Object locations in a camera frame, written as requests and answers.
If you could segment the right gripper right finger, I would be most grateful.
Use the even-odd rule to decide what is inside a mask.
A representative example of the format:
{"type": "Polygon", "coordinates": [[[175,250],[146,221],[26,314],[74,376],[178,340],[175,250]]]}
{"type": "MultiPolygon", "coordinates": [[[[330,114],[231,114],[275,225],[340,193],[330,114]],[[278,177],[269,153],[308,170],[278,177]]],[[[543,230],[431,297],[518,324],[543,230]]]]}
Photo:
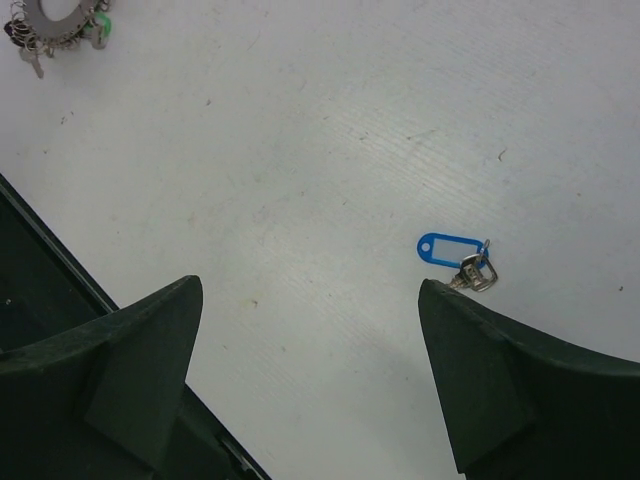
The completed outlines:
{"type": "Polygon", "coordinates": [[[435,280],[420,324],[468,479],[635,479],[639,366],[492,311],[435,280]]]}

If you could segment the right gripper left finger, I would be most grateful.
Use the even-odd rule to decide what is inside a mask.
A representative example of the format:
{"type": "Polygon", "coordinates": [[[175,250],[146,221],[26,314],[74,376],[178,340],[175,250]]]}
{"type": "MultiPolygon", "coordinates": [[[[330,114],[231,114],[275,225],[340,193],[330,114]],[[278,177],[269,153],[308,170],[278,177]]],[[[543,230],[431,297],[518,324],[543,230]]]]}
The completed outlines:
{"type": "Polygon", "coordinates": [[[162,469],[203,306],[183,277],[1,355],[4,479],[152,479],[162,469]]]}

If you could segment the blue tagged key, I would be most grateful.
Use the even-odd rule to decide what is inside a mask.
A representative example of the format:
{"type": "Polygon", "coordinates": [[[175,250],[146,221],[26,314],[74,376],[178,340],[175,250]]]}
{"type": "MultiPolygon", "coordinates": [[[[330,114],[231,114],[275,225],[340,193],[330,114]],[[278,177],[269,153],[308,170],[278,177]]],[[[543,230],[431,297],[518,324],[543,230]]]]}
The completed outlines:
{"type": "Polygon", "coordinates": [[[450,288],[483,292],[499,279],[490,261],[490,245],[489,239],[429,232],[417,241],[416,251],[423,262],[454,270],[450,288]]]}

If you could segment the metal disc keyring holder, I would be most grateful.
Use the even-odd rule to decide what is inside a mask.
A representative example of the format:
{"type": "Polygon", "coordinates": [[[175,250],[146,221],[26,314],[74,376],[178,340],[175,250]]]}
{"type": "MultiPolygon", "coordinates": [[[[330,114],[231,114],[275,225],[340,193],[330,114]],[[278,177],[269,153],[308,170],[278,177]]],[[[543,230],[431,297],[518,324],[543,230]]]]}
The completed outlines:
{"type": "Polygon", "coordinates": [[[12,1],[4,33],[18,48],[20,59],[30,65],[39,79],[44,78],[40,57],[77,48],[87,41],[95,50],[106,48],[112,32],[108,15],[113,5],[107,0],[81,0],[61,19],[52,19],[42,1],[12,1]]]}

